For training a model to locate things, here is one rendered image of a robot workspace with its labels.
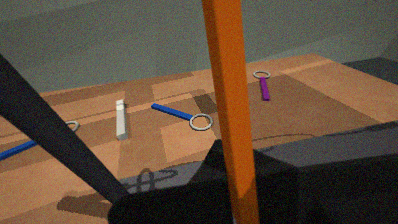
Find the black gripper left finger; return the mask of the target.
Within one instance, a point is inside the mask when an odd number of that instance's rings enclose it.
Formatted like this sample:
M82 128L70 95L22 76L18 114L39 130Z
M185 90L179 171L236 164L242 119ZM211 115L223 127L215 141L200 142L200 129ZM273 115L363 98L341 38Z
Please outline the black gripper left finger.
M108 212L109 224L233 224L221 139L187 184L128 194Z

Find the purple flat handle with grey loop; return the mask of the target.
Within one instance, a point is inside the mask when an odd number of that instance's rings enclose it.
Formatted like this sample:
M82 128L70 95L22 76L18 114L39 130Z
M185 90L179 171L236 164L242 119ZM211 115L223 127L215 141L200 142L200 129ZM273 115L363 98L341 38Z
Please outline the purple flat handle with grey loop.
M266 73L268 76L266 76L266 77L256 76L255 73L258 73L258 72ZM268 90L267 90L267 85L266 85L265 79L269 78L270 74L268 72L266 72L266 71L255 71L253 73L253 76L260 79L260 85L261 85L263 101L269 101L270 98L269 98L269 94L268 94Z

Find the grey ring with orange handle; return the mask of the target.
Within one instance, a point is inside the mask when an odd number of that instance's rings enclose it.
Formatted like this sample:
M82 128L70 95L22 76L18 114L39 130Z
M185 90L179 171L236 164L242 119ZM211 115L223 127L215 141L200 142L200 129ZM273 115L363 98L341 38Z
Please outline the grey ring with orange handle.
M202 0L231 209L260 224L240 0Z

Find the grey rectangular bar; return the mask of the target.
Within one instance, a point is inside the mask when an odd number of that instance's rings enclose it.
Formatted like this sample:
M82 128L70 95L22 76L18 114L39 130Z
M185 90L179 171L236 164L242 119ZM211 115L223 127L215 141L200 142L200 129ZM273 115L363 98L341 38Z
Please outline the grey rectangular bar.
M117 137L120 141L128 138L126 105L124 100L117 101Z

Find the blue handle with grey loop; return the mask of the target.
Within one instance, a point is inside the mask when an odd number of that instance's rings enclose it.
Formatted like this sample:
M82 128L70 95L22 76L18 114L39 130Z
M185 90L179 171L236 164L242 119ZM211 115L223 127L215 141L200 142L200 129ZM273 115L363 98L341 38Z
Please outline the blue handle with grey loop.
M184 112L181 112L181 111L178 111L178 110L166 107L166 106L162 106L162 105L159 105L159 104L156 104L156 103L152 104L151 108L159 110L159 111L167 113L167 114L170 114L170 115L173 115L173 116L176 116L176 117L179 117L179 118L182 118L182 119L185 119L185 120L188 120L188 121L190 121L190 126L193 129L198 130L198 131L206 130L206 129L210 128L212 126L212 124L213 124L213 119L209 115L204 114L204 113L196 114L196 115L193 116L193 115L190 115L190 114L187 114L187 113L184 113ZM210 119L210 124L208 126L204 127L204 128L195 127L192 124L192 120L194 118L198 117L198 116L208 117Z
M75 130L77 130L77 129L79 128L79 126L80 126L79 122L77 122L77 121L67 121L67 122L65 122L65 123L66 123L66 124L70 124L70 123L74 123L74 124L75 124L75 127L72 129L73 132L74 132ZM20 152L22 152L22 151L25 151L25 150L27 150L27 149L29 149L29 148L32 148L32 147L36 146L36 145L38 145L38 144L34 143L34 142L31 140L31 141L29 141L29 142L27 142L27 143L21 144L21 145L16 146L16 147L14 147L14 148L12 148L12 149L8 149L8 150L6 150L6 151L3 151L3 152L0 153L0 161L3 161L3 160L5 160L5 158L7 158L7 157L13 156L13 155L15 155L15 154L17 154L17 153L20 153Z

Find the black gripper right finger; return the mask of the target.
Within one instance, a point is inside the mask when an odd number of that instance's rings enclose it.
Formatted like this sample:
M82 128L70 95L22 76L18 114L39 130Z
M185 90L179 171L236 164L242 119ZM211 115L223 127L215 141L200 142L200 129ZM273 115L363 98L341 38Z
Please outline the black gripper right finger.
M260 224L312 224L323 200L398 191L398 154L305 167L253 149Z

